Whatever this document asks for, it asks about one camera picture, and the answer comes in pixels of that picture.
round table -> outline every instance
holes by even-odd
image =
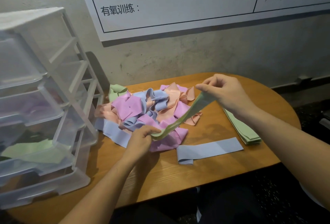
[[[127,86],[131,93],[148,88],[159,89],[162,84],[175,82],[183,87],[202,83],[215,73],[199,73],[159,81]],[[245,77],[237,77],[251,100],[261,109],[300,128],[299,119],[292,107],[270,88]],[[246,146],[226,117],[221,106],[215,101],[205,107],[196,126],[182,124],[188,129],[183,144],[198,145],[212,141],[237,137],[244,151],[234,152],[194,161],[193,166],[179,165],[176,150],[151,153],[140,161],[130,173],[120,195],[117,207],[145,201],[154,197],[192,188],[221,180],[259,168],[279,163],[275,154],[262,142],[260,145]],[[15,219],[27,224],[58,223],[97,184],[98,181],[122,156],[124,148],[114,144],[102,133],[98,143],[91,147],[87,175],[91,183],[76,191],[49,196],[48,199],[32,204],[8,209]]]

wall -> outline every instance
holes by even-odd
[[[330,74],[330,15],[103,47],[84,0],[0,0],[0,12],[65,7],[85,51],[111,83],[228,72],[267,86]]]

dark floor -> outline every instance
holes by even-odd
[[[330,130],[319,124],[322,111],[326,110],[330,110],[330,100],[295,108],[302,130],[330,144]],[[330,212],[311,201],[301,190],[299,182],[281,163],[207,186],[212,187],[225,181],[240,181],[250,187],[270,223],[330,223]],[[123,213],[132,213],[141,204],[148,204],[160,210],[179,224],[197,223],[195,188],[117,209],[114,213],[117,221],[113,223],[128,223],[123,219]],[[0,223],[18,224],[4,211],[0,211]]]

